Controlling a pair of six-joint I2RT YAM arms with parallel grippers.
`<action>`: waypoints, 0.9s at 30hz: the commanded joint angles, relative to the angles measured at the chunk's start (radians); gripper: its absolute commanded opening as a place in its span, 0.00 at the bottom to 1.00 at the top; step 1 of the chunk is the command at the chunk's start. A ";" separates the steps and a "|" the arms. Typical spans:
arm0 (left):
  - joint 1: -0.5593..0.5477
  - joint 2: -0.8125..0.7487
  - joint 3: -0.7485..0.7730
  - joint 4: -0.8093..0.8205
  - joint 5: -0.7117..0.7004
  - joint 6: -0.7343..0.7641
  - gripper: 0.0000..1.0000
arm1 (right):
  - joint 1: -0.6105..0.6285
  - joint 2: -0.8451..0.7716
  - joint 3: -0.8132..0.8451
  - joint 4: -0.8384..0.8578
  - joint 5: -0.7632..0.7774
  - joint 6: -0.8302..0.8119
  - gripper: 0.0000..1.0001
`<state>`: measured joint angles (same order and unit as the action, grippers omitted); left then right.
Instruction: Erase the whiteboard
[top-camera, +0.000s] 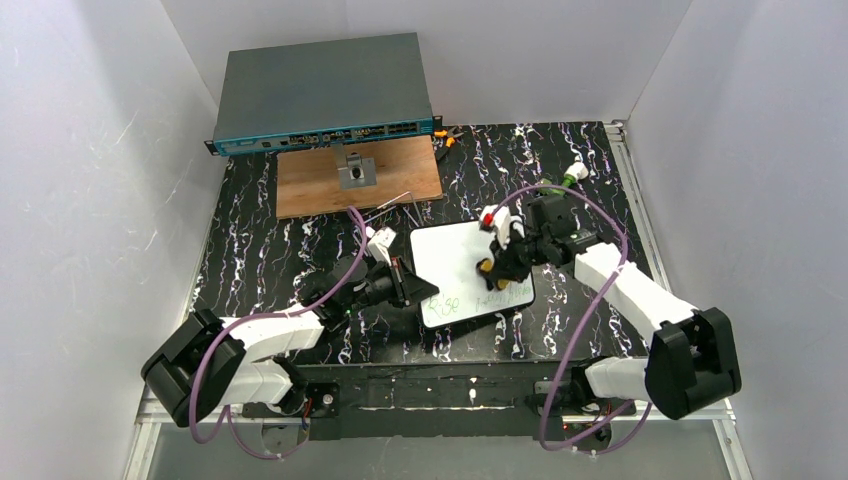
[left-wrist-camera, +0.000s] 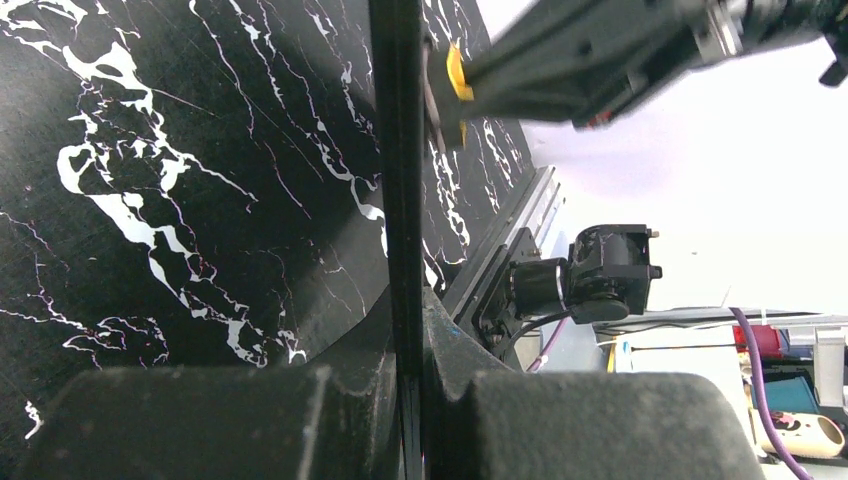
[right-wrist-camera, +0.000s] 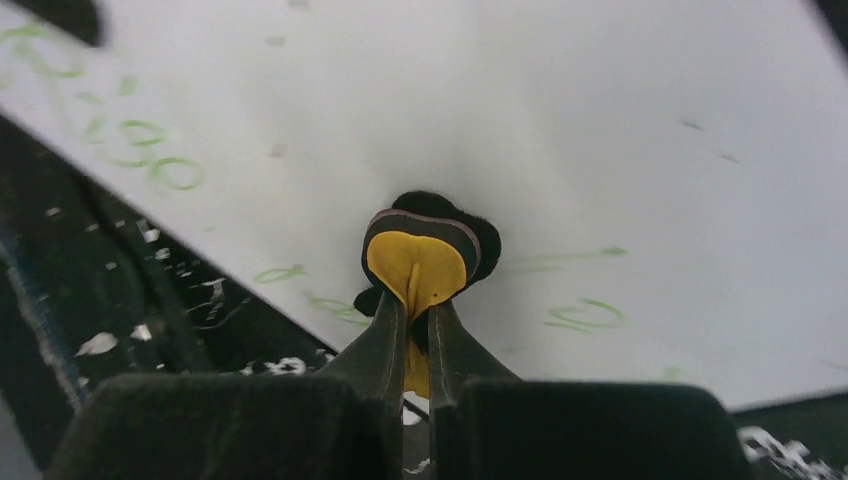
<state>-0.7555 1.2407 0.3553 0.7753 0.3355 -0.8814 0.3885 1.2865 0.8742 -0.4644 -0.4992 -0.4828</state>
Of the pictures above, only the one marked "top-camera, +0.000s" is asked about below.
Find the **yellow black whiteboard eraser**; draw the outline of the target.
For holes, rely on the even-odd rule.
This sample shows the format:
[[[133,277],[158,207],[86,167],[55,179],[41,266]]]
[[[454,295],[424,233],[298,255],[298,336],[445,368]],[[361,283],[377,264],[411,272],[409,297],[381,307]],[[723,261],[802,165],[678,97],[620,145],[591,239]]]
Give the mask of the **yellow black whiteboard eraser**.
[[[493,259],[484,258],[476,266],[476,273],[483,279],[488,291],[503,291],[512,282],[511,278],[505,277],[496,269],[497,265]]]

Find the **white whiteboard black frame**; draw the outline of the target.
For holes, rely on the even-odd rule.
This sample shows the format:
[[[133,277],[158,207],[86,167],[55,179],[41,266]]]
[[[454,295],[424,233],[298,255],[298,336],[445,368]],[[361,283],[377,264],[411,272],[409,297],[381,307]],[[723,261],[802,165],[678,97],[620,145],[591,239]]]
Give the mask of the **white whiteboard black frame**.
[[[526,307],[535,300],[532,278],[502,291],[486,287],[476,265],[492,257],[494,235],[475,221],[417,228],[409,242],[415,274],[439,289],[420,303],[421,320],[428,329]]]

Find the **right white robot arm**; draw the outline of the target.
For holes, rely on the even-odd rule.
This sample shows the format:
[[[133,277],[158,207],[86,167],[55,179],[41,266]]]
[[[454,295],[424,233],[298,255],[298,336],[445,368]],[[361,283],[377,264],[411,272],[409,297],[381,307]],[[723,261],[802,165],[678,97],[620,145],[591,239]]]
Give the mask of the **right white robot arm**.
[[[640,358],[597,357],[569,370],[554,393],[583,407],[601,399],[650,402],[670,419],[683,418],[741,390],[742,378],[729,317],[699,309],[654,282],[597,233],[581,229],[562,196],[528,204],[526,220],[507,206],[484,208],[479,227],[494,235],[489,257],[476,265],[490,290],[524,281],[537,266],[564,267],[597,292],[647,341]]]

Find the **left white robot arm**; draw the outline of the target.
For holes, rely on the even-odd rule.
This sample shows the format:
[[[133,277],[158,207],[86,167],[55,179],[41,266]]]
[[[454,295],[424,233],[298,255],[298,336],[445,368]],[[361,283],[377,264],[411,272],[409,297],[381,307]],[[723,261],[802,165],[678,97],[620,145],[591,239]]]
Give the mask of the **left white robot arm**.
[[[140,376],[180,428],[224,405],[265,403],[291,408],[306,399],[307,380],[286,360],[346,329],[353,312],[387,303],[403,309],[438,294],[399,257],[353,256],[308,290],[280,318],[229,330],[209,309],[193,312],[143,364]]]

